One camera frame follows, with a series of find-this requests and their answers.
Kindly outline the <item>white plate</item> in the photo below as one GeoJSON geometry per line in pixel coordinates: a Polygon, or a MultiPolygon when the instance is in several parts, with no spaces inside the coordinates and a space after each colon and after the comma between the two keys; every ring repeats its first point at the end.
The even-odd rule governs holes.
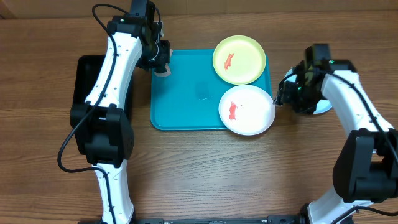
{"type": "Polygon", "coordinates": [[[218,113],[230,131],[254,136],[267,131],[275,120],[273,99],[254,85],[238,85],[221,97],[218,113]]]}

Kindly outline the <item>light blue plate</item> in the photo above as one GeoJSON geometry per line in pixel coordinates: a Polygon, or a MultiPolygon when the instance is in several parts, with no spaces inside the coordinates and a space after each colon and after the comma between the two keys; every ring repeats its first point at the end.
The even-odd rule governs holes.
{"type": "MultiPolygon", "coordinates": [[[[285,74],[285,78],[286,80],[284,81],[286,82],[294,82],[296,80],[296,75],[293,74],[293,68],[291,68],[286,74],[285,74]]],[[[332,109],[332,105],[328,100],[320,100],[316,106],[315,106],[315,110],[313,112],[313,114],[323,114],[326,113],[327,111],[332,109]]]]}

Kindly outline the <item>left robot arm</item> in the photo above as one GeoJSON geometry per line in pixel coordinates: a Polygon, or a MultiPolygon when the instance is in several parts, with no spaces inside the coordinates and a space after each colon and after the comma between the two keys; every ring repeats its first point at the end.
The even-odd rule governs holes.
{"type": "Polygon", "coordinates": [[[78,66],[100,65],[94,74],[78,73],[70,110],[71,133],[79,153],[95,172],[103,214],[100,223],[133,223],[127,161],[134,147],[127,101],[135,68],[169,74],[171,48],[163,22],[148,17],[115,16],[105,26],[105,55],[86,55],[78,66]]]}

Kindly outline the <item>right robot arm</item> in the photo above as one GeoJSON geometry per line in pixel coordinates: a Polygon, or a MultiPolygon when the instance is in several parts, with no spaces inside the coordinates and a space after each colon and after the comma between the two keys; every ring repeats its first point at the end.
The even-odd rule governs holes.
{"type": "Polygon", "coordinates": [[[397,197],[397,130],[378,113],[349,60],[302,60],[280,81],[274,103],[312,114],[321,100],[332,105],[347,140],[331,189],[305,205],[295,222],[352,223],[360,210],[396,216],[372,205],[397,197]]]}

